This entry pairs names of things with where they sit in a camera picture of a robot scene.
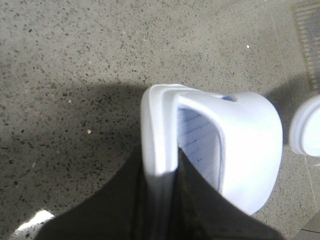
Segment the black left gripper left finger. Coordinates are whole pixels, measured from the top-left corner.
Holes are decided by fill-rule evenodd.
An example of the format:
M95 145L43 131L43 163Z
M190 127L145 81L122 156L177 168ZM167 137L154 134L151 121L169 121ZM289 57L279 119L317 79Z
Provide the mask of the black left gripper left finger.
M142 151L135 147L101 189L45 223L35 239L155 240L147 196Z

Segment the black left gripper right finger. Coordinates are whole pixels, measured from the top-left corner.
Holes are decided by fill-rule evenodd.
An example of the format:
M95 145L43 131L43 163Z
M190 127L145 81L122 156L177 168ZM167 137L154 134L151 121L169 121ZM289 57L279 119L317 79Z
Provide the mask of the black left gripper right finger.
M201 176L182 149L178 150L172 209L171 240L282 240L274 228L244 213Z

